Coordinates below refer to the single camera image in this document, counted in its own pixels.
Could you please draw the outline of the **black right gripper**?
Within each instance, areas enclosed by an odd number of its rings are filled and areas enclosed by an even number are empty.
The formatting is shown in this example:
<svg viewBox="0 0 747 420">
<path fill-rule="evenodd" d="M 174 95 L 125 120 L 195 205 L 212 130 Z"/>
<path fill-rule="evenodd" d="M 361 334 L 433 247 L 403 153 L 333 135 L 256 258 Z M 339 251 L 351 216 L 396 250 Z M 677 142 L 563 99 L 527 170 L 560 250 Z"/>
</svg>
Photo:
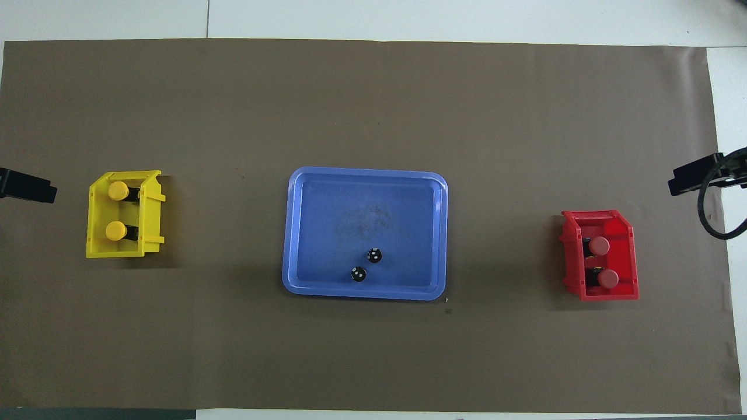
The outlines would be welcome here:
<svg viewBox="0 0 747 420">
<path fill-rule="evenodd" d="M 723 157 L 725 157 L 724 168 L 729 173 L 729 179 L 725 181 L 724 188 L 732 186 L 746 188 L 746 147 L 742 147 L 726 156 L 723 153 L 713 153 L 676 167 L 672 171 L 673 178 L 669 179 L 670 195 L 679 196 L 701 188 L 706 175 Z"/>
</svg>

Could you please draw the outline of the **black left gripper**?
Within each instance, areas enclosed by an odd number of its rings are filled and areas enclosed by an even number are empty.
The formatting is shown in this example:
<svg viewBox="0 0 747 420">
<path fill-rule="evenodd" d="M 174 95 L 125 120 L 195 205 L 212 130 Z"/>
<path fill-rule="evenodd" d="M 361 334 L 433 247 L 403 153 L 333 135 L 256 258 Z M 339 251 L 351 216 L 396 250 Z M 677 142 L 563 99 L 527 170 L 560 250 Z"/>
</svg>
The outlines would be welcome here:
<svg viewBox="0 0 747 420">
<path fill-rule="evenodd" d="M 40 203 L 54 203 L 58 189 L 51 181 L 26 173 L 12 173 L 0 168 L 0 198 L 7 197 L 8 178 L 11 177 L 11 197 Z"/>
</svg>

